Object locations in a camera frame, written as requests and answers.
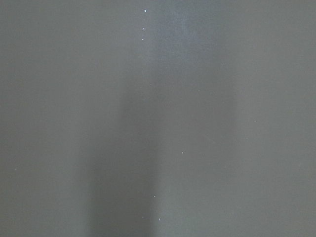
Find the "gray background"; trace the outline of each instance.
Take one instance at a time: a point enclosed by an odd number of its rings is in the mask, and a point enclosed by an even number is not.
[[[2,0],[0,236],[315,236],[315,23],[312,0]]]

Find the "gray surface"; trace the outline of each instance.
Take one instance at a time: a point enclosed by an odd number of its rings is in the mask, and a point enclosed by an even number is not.
[[[1,237],[315,236],[316,2],[0,11]]]

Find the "smooth gray surface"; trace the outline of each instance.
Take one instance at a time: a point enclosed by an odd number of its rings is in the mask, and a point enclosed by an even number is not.
[[[315,1],[0,5],[1,237],[315,236]]]

